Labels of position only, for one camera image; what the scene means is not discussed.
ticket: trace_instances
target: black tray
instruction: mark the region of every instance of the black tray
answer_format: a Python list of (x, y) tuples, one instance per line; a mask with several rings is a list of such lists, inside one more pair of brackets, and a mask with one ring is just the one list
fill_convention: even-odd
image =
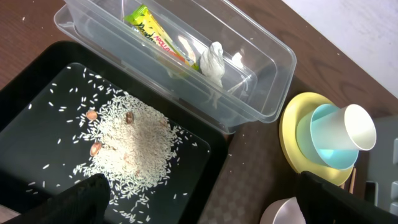
[[(88, 77), (82, 80), (85, 67), (104, 78), (91, 78), (97, 85), (104, 85), (106, 88), (111, 83), (113, 88), (129, 92), (162, 112), (169, 118), (172, 126), (179, 125), (190, 133), (189, 140), (184, 139), (184, 143), (178, 146), (180, 150), (177, 157), (181, 158), (179, 165), (176, 166), (176, 159), (172, 160), (172, 173), (168, 185), (156, 187), (154, 195), (146, 194), (150, 197), (151, 206), (149, 211), (145, 212), (145, 217), (150, 215), (151, 223), (195, 223), (226, 158), (224, 137), (130, 75), (74, 42), (57, 42), (51, 45), (0, 92), (0, 105), (3, 109), (0, 112), (0, 204), (24, 213), (73, 185), (75, 180), (83, 179), (79, 174), (73, 179), (69, 179), (68, 175), (73, 175), (72, 169), (77, 164), (88, 162), (87, 149), (92, 142), (80, 140), (78, 146), (73, 144), (72, 136), (78, 135), (86, 128), (79, 129), (76, 121), (72, 126), (67, 124), (66, 120), (88, 109), (76, 111), (81, 96), (87, 96), (85, 104), (89, 107), (93, 106), (89, 99), (94, 93), (99, 93), (92, 87), (86, 87)], [(79, 94), (73, 94), (75, 90), (69, 93), (71, 87), (78, 87)], [(96, 108), (111, 97), (112, 94), (98, 97), (98, 102), (95, 102)], [(51, 101), (54, 107), (49, 106), (48, 101)], [(58, 112), (60, 106), (67, 107), (65, 112)], [(58, 137), (62, 138), (60, 145), (57, 144)], [(193, 142), (196, 142), (198, 147), (192, 146)], [(43, 170), (46, 164), (50, 164), (50, 167)], [(41, 187), (43, 180), (46, 180), (44, 189)], [(39, 192), (36, 195), (25, 192), (30, 188), (27, 184), (33, 181), (36, 184), (31, 187)], [(182, 193), (185, 192), (188, 195), (183, 197)], [(174, 194), (178, 195), (176, 200), (173, 199)], [(116, 209), (129, 212), (134, 202), (135, 200), (131, 200), (132, 205), (128, 202), (119, 203)], [(107, 221), (128, 223), (120, 214), (114, 213), (112, 208), (115, 207), (110, 205), (106, 211)]]

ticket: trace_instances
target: white floor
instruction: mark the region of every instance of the white floor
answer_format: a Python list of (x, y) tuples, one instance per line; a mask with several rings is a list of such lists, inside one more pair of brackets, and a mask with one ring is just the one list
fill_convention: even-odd
[(398, 98), (398, 0), (283, 2)]

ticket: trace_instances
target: wooden table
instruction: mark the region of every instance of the wooden table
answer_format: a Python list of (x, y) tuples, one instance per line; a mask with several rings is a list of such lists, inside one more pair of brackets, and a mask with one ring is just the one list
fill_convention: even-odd
[[(359, 104), (373, 118), (398, 114), (397, 98), (281, 0), (231, 2), (295, 52), (297, 67), (285, 104), (298, 93), (315, 91), (339, 107)], [(63, 5), (62, 0), (0, 1), (0, 89), (50, 44), (68, 39), (53, 23)], [(297, 175), (280, 149), (278, 125), (240, 127), (200, 223), (258, 223), (270, 203), (294, 195)], [(361, 153), (356, 164), (354, 194), (359, 197), (364, 195), (367, 160)]]

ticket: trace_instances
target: plastic container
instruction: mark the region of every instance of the plastic container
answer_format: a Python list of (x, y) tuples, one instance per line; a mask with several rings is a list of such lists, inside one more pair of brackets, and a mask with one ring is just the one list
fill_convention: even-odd
[[(133, 76), (220, 131), (233, 133), (237, 125), (257, 120), (270, 123), (279, 116), (293, 76), (295, 55), (228, 1), (65, 2), (78, 34), (73, 38), (100, 46), (106, 51), (100, 52), (103, 57), (120, 60)], [(212, 42), (222, 44), (226, 65), (222, 88), (124, 22), (124, 17), (141, 4), (149, 8), (174, 42), (194, 60)], [(59, 20), (64, 18), (60, 12), (55, 22), (63, 30)], [(211, 91), (220, 95), (217, 108), (209, 100)]]

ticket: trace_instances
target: yellow plate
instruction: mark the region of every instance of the yellow plate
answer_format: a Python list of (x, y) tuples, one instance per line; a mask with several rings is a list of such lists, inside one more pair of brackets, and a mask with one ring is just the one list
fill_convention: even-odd
[(289, 102), (282, 113), (279, 124), (279, 141), (287, 161), (294, 171), (310, 171), (335, 185), (343, 184), (351, 174), (353, 166), (346, 170), (336, 170), (311, 162), (300, 151), (296, 141), (296, 128), (299, 121), (318, 106), (329, 103), (328, 98), (317, 93), (301, 93)]

